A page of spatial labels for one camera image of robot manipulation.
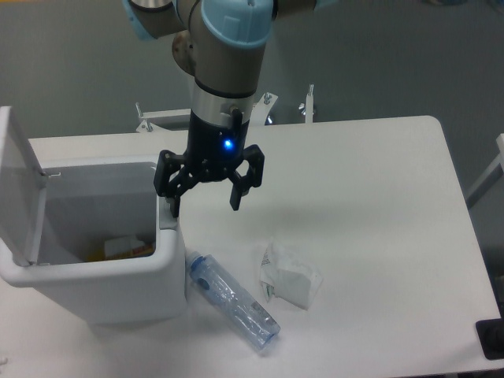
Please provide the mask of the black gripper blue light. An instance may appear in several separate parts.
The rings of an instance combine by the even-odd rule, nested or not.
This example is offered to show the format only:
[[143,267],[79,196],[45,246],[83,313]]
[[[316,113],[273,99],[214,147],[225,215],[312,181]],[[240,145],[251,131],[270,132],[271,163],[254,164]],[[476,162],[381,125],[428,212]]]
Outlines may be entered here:
[[[224,125],[211,124],[191,112],[187,148],[184,154],[162,150],[154,174],[154,188],[159,197],[166,198],[174,218],[180,215],[182,195],[202,181],[232,182],[230,205],[239,210],[241,199],[254,187],[260,187],[265,155],[256,144],[244,149],[249,122],[233,109]],[[242,176],[237,168],[248,164]]]

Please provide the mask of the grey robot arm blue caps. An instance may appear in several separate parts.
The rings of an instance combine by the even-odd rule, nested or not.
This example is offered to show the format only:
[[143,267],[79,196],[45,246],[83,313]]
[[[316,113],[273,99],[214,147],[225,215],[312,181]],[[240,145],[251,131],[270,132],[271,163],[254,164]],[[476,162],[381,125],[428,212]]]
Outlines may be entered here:
[[246,135],[272,23],[292,14],[317,11],[328,1],[125,1],[137,36],[160,39],[187,32],[183,69],[195,86],[183,154],[163,150],[154,175],[157,195],[173,217],[180,199],[198,183],[230,180],[230,204],[260,187],[265,156]]

